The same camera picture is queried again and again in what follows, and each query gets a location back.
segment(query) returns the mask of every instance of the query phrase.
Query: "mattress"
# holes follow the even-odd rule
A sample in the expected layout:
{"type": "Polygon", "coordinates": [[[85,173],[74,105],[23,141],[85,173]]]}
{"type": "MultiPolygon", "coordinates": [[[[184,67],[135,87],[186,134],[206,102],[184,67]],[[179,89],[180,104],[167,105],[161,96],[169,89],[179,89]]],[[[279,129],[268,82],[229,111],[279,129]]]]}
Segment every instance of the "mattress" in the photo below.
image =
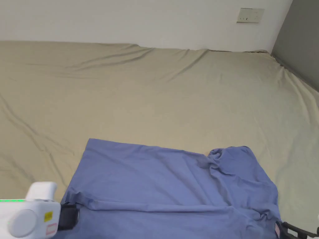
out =
{"type": "Polygon", "coordinates": [[[282,219],[318,226],[319,93],[269,54],[52,42],[0,52],[2,198],[50,180],[61,200],[89,138],[206,155],[245,145],[282,219]]]}

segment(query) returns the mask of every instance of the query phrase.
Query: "black clamp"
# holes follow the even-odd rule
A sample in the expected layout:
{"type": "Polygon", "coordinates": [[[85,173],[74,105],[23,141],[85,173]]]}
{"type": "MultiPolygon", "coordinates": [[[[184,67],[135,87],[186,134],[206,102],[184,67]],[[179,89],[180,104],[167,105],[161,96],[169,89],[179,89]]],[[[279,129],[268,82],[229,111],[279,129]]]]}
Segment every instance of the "black clamp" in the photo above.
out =
{"type": "Polygon", "coordinates": [[[316,237],[319,236],[319,227],[317,228],[317,234],[302,230],[298,227],[295,227],[293,225],[290,225],[287,222],[280,222],[277,221],[276,225],[279,229],[279,234],[277,233],[277,238],[278,239],[297,239],[297,238],[301,238],[301,239],[307,239],[307,237],[316,237]],[[295,237],[294,235],[288,233],[288,229],[292,230],[294,232],[297,233],[297,237],[295,237]]]}
{"type": "Polygon", "coordinates": [[[75,204],[62,204],[58,231],[71,230],[78,223],[80,211],[75,204]]]}

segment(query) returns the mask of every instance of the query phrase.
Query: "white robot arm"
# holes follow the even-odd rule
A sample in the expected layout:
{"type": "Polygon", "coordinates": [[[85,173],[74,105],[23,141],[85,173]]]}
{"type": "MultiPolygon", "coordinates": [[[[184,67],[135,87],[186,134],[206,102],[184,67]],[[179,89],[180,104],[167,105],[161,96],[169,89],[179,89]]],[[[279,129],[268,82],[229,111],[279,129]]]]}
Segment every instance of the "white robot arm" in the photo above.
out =
{"type": "MultiPolygon", "coordinates": [[[[53,182],[36,182],[31,185],[25,199],[0,200],[1,239],[46,239],[53,237],[60,220],[61,204],[54,201],[57,185],[53,182]]],[[[73,224],[78,220],[78,210],[73,224]]]]}

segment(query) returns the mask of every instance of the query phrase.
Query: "gray wall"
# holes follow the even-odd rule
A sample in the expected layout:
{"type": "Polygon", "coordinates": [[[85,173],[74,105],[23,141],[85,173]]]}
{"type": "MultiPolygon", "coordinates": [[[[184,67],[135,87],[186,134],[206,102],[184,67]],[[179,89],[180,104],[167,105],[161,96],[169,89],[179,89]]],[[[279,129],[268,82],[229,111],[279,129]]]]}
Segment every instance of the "gray wall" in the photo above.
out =
{"type": "Polygon", "coordinates": [[[319,0],[293,0],[272,54],[319,90],[319,0]]]}

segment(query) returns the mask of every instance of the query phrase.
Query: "pink label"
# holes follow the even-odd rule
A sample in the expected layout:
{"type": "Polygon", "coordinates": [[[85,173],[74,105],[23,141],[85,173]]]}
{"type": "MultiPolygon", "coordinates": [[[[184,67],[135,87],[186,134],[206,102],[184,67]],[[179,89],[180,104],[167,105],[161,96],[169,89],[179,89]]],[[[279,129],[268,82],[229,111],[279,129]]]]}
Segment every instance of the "pink label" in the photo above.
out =
{"type": "Polygon", "coordinates": [[[47,225],[46,235],[50,235],[52,233],[55,233],[57,229],[58,229],[58,224],[57,223],[47,225]]]}
{"type": "Polygon", "coordinates": [[[277,226],[277,223],[275,223],[275,232],[277,234],[277,237],[280,238],[280,230],[279,230],[279,227],[277,226]]]}

